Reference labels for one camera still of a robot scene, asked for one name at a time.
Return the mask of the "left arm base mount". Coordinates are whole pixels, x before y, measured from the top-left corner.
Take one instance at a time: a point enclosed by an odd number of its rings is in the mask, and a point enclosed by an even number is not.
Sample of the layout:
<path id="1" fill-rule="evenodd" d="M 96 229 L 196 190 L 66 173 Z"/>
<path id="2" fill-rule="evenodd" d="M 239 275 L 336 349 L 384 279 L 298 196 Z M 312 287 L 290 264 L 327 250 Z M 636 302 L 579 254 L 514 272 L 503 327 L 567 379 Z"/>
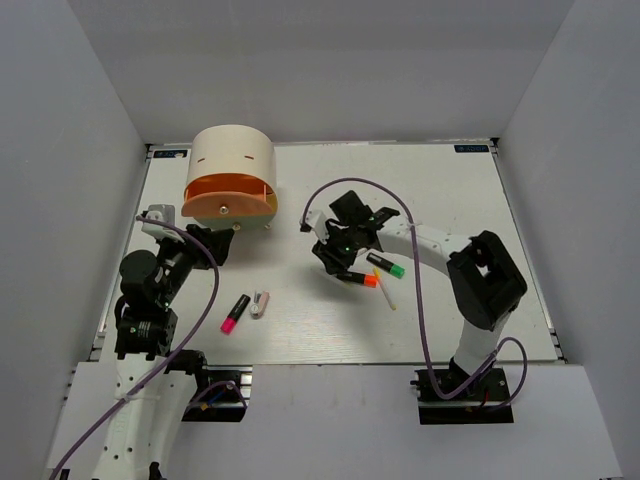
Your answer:
<path id="1" fill-rule="evenodd" d="M 249 404 L 253 367 L 209 365 L 202 352 L 186 350 L 174 366 L 191 375 L 195 391 L 182 417 L 191 423 L 239 423 Z"/>

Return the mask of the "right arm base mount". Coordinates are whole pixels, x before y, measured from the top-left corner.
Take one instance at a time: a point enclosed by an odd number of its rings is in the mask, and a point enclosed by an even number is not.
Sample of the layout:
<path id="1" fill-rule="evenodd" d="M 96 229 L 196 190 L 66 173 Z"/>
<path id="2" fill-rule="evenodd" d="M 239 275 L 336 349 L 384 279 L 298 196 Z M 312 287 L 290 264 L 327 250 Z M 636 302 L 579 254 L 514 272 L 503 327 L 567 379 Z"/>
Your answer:
<path id="1" fill-rule="evenodd" d="M 513 424 L 512 407 L 499 408 L 510 397 L 510 390 L 502 368 L 491 369 L 475 386 L 453 399 L 436 395 L 428 371 L 416 370 L 410 385 L 417 394 L 421 425 L 491 425 Z"/>

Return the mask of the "orange container drawer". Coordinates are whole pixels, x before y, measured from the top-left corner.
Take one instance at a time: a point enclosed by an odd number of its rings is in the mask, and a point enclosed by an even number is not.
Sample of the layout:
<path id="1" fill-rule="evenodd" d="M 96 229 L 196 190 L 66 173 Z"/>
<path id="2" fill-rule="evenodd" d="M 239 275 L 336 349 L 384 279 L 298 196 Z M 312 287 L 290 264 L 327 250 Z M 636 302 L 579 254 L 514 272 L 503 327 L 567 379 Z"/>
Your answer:
<path id="1" fill-rule="evenodd" d="M 212 229 L 261 228 L 278 210 L 272 186 L 258 177 L 218 173 L 191 181 L 184 192 L 181 215 Z"/>

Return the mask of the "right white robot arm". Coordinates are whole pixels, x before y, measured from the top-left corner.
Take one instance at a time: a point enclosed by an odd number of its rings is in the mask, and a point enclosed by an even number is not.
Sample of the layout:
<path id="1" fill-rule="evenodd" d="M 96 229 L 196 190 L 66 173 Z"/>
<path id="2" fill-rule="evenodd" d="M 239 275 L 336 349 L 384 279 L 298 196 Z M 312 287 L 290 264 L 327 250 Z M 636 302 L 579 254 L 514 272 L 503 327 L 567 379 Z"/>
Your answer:
<path id="1" fill-rule="evenodd" d="M 426 266 L 449 279 L 464 320 L 449 362 L 453 389 L 442 389 L 436 380 L 431 384 L 442 400 L 477 397 L 486 389 L 486 372 L 505 343 L 504 326 L 527 291 L 524 276 L 499 236 L 491 231 L 449 234 L 418 223 L 406 205 L 374 211 L 353 190 L 330 208 L 333 215 L 327 217 L 306 206 L 300 219 L 301 231 L 315 234 L 312 252 L 328 275 L 352 280 L 356 258 L 363 252 L 380 252 L 406 257 L 416 269 Z"/>

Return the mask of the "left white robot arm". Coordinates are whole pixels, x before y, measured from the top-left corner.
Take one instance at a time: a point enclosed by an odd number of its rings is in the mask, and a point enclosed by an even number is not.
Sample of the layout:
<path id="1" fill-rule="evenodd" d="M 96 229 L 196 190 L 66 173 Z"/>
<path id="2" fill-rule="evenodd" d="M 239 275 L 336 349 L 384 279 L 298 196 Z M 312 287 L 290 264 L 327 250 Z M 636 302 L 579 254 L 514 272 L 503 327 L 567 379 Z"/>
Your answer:
<path id="1" fill-rule="evenodd" d="M 198 318 L 175 344 L 178 317 L 171 304 L 193 270 L 219 270 L 234 232 L 195 224 L 180 229 L 151 218 L 142 223 L 158 250 L 135 250 L 119 266 L 112 406 L 65 452 L 52 479 L 60 478 L 65 464 L 101 426 L 107 433 L 92 478 L 164 478 L 189 401 L 210 390 L 204 353 L 186 347 L 204 320 Z"/>

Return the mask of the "white acrylic marker yellow cap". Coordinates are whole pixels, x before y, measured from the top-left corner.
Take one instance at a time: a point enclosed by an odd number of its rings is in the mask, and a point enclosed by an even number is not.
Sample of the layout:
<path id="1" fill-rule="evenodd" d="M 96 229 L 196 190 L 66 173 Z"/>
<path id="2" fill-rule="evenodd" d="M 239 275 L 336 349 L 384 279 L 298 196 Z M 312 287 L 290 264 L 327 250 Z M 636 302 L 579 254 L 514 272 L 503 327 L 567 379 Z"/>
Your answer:
<path id="1" fill-rule="evenodd" d="M 380 270 L 378 269 L 378 267 L 375 267 L 375 266 L 373 267 L 373 274 L 376 277 L 377 283 L 378 283 L 378 285 L 379 285 L 379 287 L 380 287 L 380 289 L 381 289 L 381 291 L 382 291 L 382 293 L 383 293 L 383 295 L 385 297 L 385 300 L 388 303 L 390 309 L 392 311 L 396 311 L 397 310 L 397 305 L 394 302 L 388 287 L 384 283 L 383 278 L 381 276 L 381 273 L 380 273 Z"/>

